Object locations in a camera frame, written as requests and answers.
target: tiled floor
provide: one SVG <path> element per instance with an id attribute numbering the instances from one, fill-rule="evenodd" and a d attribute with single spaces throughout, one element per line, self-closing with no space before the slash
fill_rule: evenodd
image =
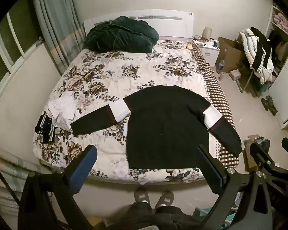
<path id="1" fill-rule="evenodd" d="M 281 130 L 276 117 L 265 111 L 260 99 L 252 93 L 240 93 L 236 82 L 225 74 L 220 84 L 228 99 L 237 132 L 241 140 L 248 135 L 259 134 L 271 140 L 270 155 L 275 162 L 288 168 L 288 154 L 280 147 L 283 137 L 288 137 L 288 130 Z M 236 170 L 244 171 L 243 157 Z M 112 217 L 122 214 L 134 202 L 133 192 L 137 185 L 115 184 L 88 180 L 74 199 L 85 216 Z M 183 212 L 192 214 L 195 207 L 209 207 L 214 204 L 217 195 L 213 194 L 205 181 L 190 184 L 149 185 L 152 206 L 158 201 L 162 191 L 172 190 L 175 194 L 174 206 Z"/>

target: drawer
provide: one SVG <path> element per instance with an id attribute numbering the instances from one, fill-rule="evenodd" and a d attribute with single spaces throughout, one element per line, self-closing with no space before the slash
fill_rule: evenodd
<path id="1" fill-rule="evenodd" d="M 202 55 L 205 61 L 207 61 L 211 67 L 214 67 L 214 65 L 216 64 L 218 55 L 219 55 L 219 51 L 203 48 Z"/>

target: wardrobe door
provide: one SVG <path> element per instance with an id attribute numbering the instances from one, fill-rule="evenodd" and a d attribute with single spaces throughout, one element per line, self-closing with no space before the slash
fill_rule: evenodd
<path id="1" fill-rule="evenodd" d="M 269 93 L 282 121 L 285 122 L 288 119 L 288 69 L 286 65 L 271 85 Z"/>

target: window frame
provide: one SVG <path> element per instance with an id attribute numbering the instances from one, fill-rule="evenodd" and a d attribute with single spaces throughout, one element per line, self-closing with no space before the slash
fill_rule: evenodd
<path id="1" fill-rule="evenodd" d="M 15 73 L 19 70 L 19 68 L 22 66 L 22 64 L 29 58 L 29 56 L 41 45 L 42 41 L 41 39 L 37 40 L 26 52 L 23 51 L 16 33 L 14 31 L 11 17 L 9 13 L 6 14 L 8 19 L 8 26 L 12 33 L 13 39 L 18 47 L 18 50 L 20 51 L 21 56 L 16 60 L 15 62 L 12 61 L 11 57 L 9 56 L 9 53 L 5 47 L 5 44 L 2 40 L 1 34 L 0 34 L 0 57 L 6 66 L 8 72 L 4 75 L 0 82 L 0 97 L 3 94 L 5 88 L 7 87 L 8 83 L 11 81 Z"/>

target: white sleeve stripe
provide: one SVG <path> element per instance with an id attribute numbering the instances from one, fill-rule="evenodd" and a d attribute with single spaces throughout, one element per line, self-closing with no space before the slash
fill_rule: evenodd
<path id="1" fill-rule="evenodd" d="M 111 102 L 109 104 L 110 109 L 115 117 L 116 122 L 122 121 L 125 117 L 127 117 L 131 111 L 126 105 L 123 99 L 119 99 L 115 102 Z"/>
<path id="2" fill-rule="evenodd" d="M 217 108 L 213 105 L 209 106 L 204 112 L 204 124 L 207 129 L 210 129 L 221 117 L 222 113 L 220 113 Z"/>

